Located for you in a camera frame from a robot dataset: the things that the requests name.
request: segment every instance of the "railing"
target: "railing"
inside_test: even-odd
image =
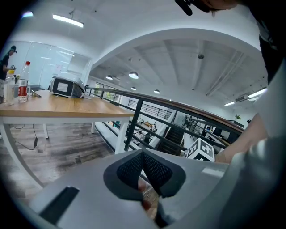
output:
[[[130,99],[128,102],[128,106],[136,108],[137,102]],[[160,118],[163,118],[166,120],[168,120],[168,118],[172,114],[170,111],[163,110],[163,109],[160,109],[158,107],[151,106],[151,105],[147,105],[145,103],[142,104],[141,111],[146,112],[146,113],[150,113],[156,117],[160,117]]]
[[[160,98],[156,98],[156,97],[151,97],[151,96],[147,96],[147,95],[142,95],[142,94],[137,94],[137,93],[130,93],[130,92],[126,92],[126,91],[120,91],[120,90],[110,90],[110,89],[99,89],[99,88],[88,88],[86,89],[86,93],[87,94],[92,94],[91,91],[92,90],[99,90],[101,91],[101,95],[96,95],[98,97],[100,97],[101,99],[105,99],[106,101],[109,101],[110,103],[116,105],[116,106],[121,106],[121,107],[124,107],[126,109],[129,109],[131,111],[134,112],[134,116],[133,116],[133,119],[132,121],[129,121],[130,122],[130,127],[128,128],[127,130],[127,140],[125,141],[126,145],[125,145],[125,151],[128,151],[129,148],[131,149],[134,149],[134,147],[132,147],[130,145],[131,143],[131,140],[132,139],[135,139],[137,140],[138,142],[140,142],[143,146],[147,147],[147,148],[150,148],[150,149],[155,149],[154,147],[150,146],[148,143],[142,141],[141,139],[138,139],[133,133],[134,133],[134,130],[135,130],[135,127],[138,127],[138,128],[141,128],[142,130],[146,131],[147,133],[151,134],[153,137],[157,137],[158,139],[160,139],[160,141],[163,141],[163,142],[167,142],[168,144],[171,144],[172,146],[174,147],[178,147],[180,148],[181,150],[186,150],[185,147],[183,147],[182,145],[178,145],[166,138],[164,138],[163,136],[160,136],[152,131],[150,131],[149,129],[145,129],[143,128],[142,126],[140,126],[138,123],[137,123],[137,120],[139,119],[139,115],[144,115],[146,117],[149,117],[151,119],[154,119],[156,120],[157,122],[159,123],[163,123],[165,125],[169,127],[172,127],[172,128],[175,128],[175,129],[179,129],[181,130],[182,132],[184,133],[187,133],[189,134],[190,136],[192,137],[195,137],[195,138],[201,138],[203,140],[205,140],[206,142],[208,142],[209,144],[213,145],[213,146],[218,146],[219,148],[226,148],[228,145],[224,142],[222,143],[217,143],[211,139],[208,139],[208,138],[205,138],[202,133],[200,133],[199,131],[195,130],[195,127],[196,127],[196,124],[198,122],[205,122],[205,128],[206,128],[206,125],[211,125],[213,127],[218,127],[222,130],[225,130],[225,131],[228,131],[230,133],[234,133],[234,134],[237,134],[238,136],[243,132],[243,129],[240,128],[239,126],[236,126],[234,125],[233,123],[221,118],[221,117],[218,117],[214,114],[210,114],[206,111],[202,111],[202,110],[199,110],[197,108],[193,108],[193,107],[190,107],[188,105],[184,105],[184,104],[180,104],[180,103],[177,103],[177,102],[170,102],[168,100],[164,100],[164,99],[160,99]],[[112,101],[112,100],[109,100],[107,98],[104,98],[103,97],[103,94],[104,92],[110,92],[110,93],[114,93],[116,95],[123,95],[123,96],[127,96],[127,97],[130,97],[130,98],[135,98],[135,99],[138,99],[138,102],[136,104],[136,107],[134,108],[131,108],[129,106],[126,106],[126,105],[123,105],[123,104],[120,104],[118,102],[115,102],[115,101]],[[198,119],[203,119],[204,121],[201,121],[201,120],[192,120],[192,122],[196,122],[194,124],[194,128],[191,128],[190,130],[185,128],[185,127],[180,127],[178,125],[175,125],[174,123],[168,123],[166,120],[164,119],[160,119],[158,116],[153,116],[153,115],[150,115],[150,114],[147,114],[145,112],[142,111],[142,107],[143,107],[143,102],[146,101],[146,102],[150,102],[150,103],[154,103],[154,104],[157,104],[157,105],[160,105],[160,106],[164,106],[166,108],[170,108],[170,109],[173,109],[176,111],[176,115],[177,115],[177,112],[182,112],[186,115],[190,115],[191,117],[196,117]],[[108,125],[106,125],[115,135],[117,135],[116,132],[114,132],[112,130],[112,128]]]

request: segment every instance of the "water bottle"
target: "water bottle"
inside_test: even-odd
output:
[[[9,70],[4,82],[4,105],[14,104],[15,70]]]
[[[26,102],[29,97],[30,92],[30,84],[29,84],[29,72],[30,72],[30,64],[31,62],[26,61],[25,67],[22,70],[19,79],[19,87],[18,87],[18,101]]]

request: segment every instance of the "table leg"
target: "table leg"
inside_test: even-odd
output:
[[[48,130],[46,128],[46,124],[43,124],[43,129],[44,129],[44,133],[45,133],[45,138],[49,138]]]
[[[121,123],[120,131],[119,131],[119,135],[118,135],[118,139],[116,143],[116,148],[115,148],[115,154],[124,152],[124,146],[125,146],[124,138],[125,138],[125,134],[127,131],[128,121],[129,119],[126,122]]]
[[[0,131],[3,137],[5,146],[11,155],[12,159],[15,161],[16,165],[24,171],[27,176],[32,180],[34,185],[38,188],[43,188],[43,183],[35,176],[32,170],[28,167],[24,159],[22,158],[20,152],[18,151],[14,139],[12,137],[9,124],[2,124],[0,123]]]
[[[95,123],[91,123],[91,133],[95,133]]]

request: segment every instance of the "white box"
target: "white box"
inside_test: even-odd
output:
[[[185,156],[186,158],[199,161],[215,161],[214,147],[200,138],[185,151]]]

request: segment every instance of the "lower floor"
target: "lower floor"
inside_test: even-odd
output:
[[[47,124],[49,139],[42,125],[11,125],[11,132],[27,165],[47,185],[73,167],[86,161],[113,155],[114,152],[96,131],[90,132],[90,123]],[[35,137],[38,145],[34,150]],[[39,191],[9,155],[0,140],[0,168],[9,192],[28,202]]]

